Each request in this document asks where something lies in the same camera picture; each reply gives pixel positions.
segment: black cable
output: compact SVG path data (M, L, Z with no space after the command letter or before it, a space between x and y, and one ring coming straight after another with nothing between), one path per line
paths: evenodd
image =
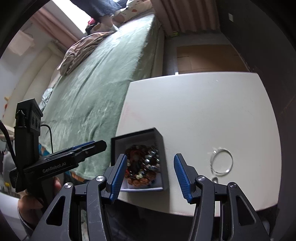
M10 151L10 154L11 154L11 157L13 159L13 162L16 163L16 160L15 160L15 152L14 152L14 150L12 148L12 144L11 144L11 140L10 140L8 131L7 131L6 127L5 127L5 125L2 123L2 121L0 121L0 130L2 131L2 133L5 136L6 143L8 145L8 149Z
M42 124L40 126L46 126L49 129L49 133L50 133L50 144L52 145L52 130L50 129L49 125Z

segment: bed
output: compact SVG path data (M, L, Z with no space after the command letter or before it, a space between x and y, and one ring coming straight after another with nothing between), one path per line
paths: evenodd
M92 179L110 165L110 139L115 136L129 83L162 75L163 45L159 21L154 12L146 13L103 40L55 85L42 118L52 129L54 152L91 140L107 143L105 152L73 170L78 176ZM45 128L39 142L50 150Z

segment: beaded bracelet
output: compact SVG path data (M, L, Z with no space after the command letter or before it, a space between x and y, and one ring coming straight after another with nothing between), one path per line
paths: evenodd
M126 149L128 158L125 178L135 187L150 186L160 172L159 155L155 146L133 145Z

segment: black box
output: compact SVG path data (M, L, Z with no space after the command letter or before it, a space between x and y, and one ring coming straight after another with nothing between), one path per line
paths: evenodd
M165 147L163 144L163 136L156 128L137 131L126 135L114 137L111 139L111 165L113 166L121 153L132 145L155 145L158 149L160 173L156 175L155 183L151 187L136 188L127 183L124 179L121 191L123 192L139 192L139 191L163 191L168 189L168 170L165 158Z

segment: silver ring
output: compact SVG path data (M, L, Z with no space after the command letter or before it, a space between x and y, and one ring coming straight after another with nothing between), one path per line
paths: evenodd
M226 153L228 153L228 154L230 155L230 157L231 157L231 166L230 166L226 171L224 171L224 172L216 172L216 171L213 169L213 162L214 162L214 160L215 160L215 157L216 157L219 153L221 153L221 152L226 152ZM214 172L214 173L216 173L216 174L218 174L218 175L220 175L220 176L224 176L224 175L228 174L228 173L231 171L232 167L233 167L233 157L232 157L231 153L230 153L228 150L226 150L226 149L224 149L224 148L219 148L219 149L217 149L217 150L215 150L215 151L213 152L213 154L212 154L212 156L211 156L211 159L210 159L210 165L211 165L211 171L212 171L212 173Z

